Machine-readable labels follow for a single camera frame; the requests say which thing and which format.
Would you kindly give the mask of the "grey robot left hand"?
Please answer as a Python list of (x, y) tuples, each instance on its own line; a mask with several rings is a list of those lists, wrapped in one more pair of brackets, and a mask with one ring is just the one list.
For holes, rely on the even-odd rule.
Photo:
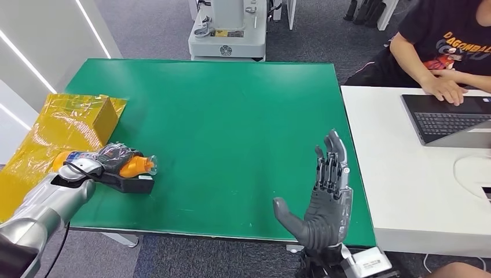
[(102, 164), (105, 172), (111, 174), (119, 174), (122, 167), (135, 156), (143, 156), (143, 153), (119, 142), (109, 143), (94, 154), (95, 160)]

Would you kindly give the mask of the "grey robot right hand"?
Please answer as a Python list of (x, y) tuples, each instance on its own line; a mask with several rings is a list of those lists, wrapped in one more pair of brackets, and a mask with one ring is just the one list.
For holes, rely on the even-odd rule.
[(347, 150), (335, 129), (324, 138), (326, 151), (315, 147), (316, 179), (303, 218), (291, 213), (285, 200), (272, 201), (276, 220), (309, 250), (340, 245), (350, 224), (353, 190), (349, 186), (350, 167)]

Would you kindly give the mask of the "person's right hand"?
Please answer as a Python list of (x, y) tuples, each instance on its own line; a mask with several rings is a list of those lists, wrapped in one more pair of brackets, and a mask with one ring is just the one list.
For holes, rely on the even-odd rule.
[(425, 93), (433, 95), (439, 101), (459, 106), (464, 101), (464, 95), (467, 89), (460, 87), (455, 81), (448, 78), (427, 76), (418, 80), (417, 83), (421, 86)]

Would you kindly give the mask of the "person's left hand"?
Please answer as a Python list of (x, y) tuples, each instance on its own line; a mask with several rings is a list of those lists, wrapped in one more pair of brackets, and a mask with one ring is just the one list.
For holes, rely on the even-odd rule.
[(459, 83), (459, 84), (464, 84), (465, 81), (466, 81), (466, 73), (464, 72), (460, 72), (460, 71), (456, 71), (456, 70), (453, 70), (453, 69), (433, 69), (431, 70), (431, 73), (435, 76), (438, 76), (440, 78), (445, 78), (445, 79), (449, 79), (449, 80), (452, 80), (456, 83)]

